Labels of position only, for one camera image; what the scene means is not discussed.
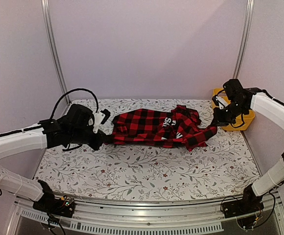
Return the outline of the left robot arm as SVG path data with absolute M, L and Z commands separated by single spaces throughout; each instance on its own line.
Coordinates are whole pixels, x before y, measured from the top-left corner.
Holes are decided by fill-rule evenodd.
M 106 109 L 91 109 L 73 104 L 67 113 L 54 119 L 54 112 L 50 118 L 22 129 L 0 134 L 0 160 L 15 154 L 37 149 L 50 149 L 63 146 L 65 151 L 88 145 L 98 150 L 106 141 L 106 135 L 99 130 L 110 117 Z M 55 212 L 58 202 L 49 187 L 41 180 L 30 180 L 11 172 L 0 165 L 0 190 L 8 191 L 17 196 L 26 197 L 47 212 Z

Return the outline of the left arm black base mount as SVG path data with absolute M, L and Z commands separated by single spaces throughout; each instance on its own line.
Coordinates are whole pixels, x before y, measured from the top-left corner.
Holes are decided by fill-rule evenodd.
M 38 180 L 38 183 L 42 186 L 43 195 L 38 201 L 33 202 L 33 209 L 52 215 L 72 218 L 75 210 L 74 199 L 66 195 L 56 198 L 46 182 Z

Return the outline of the red black plaid shirt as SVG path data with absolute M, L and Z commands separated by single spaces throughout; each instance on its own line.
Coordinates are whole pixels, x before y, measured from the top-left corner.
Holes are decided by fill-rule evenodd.
M 177 105 L 170 112 L 137 109 L 119 114 L 112 120 L 113 131 L 106 144 L 142 144 L 163 148 L 184 146 L 188 151 L 206 147 L 217 134 L 217 127 L 201 128 L 199 113 Z

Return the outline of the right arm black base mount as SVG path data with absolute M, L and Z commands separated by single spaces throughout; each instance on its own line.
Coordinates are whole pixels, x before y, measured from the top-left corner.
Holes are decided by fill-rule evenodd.
M 256 196 L 253 192 L 252 186 L 249 185 L 244 189 L 243 196 L 241 199 L 222 202 L 220 210 L 223 212 L 225 218 L 231 218 L 253 212 L 259 212 L 264 208 L 262 198 L 262 195 Z

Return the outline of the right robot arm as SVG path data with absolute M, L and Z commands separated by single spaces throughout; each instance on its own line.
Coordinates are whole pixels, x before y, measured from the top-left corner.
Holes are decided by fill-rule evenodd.
M 221 91 L 228 101 L 219 94 L 213 96 L 216 105 L 213 110 L 214 126 L 233 125 L 237 117 L 243 118 L 250 111 L 256 113 L 260 120 L 268 122 L 260 127 L 259 121 L 256 121 L 256 126 L 251 130 L 259 137 L 249 140 L 256 153 L 274 154 L 276 163 L 267 164 L 267 171 L 244 189 L 238 209 L 249 213 L 264 194 L 284 183 L 284 103 L 265 89 L 244 88 L 238 79 L 225 82 Z

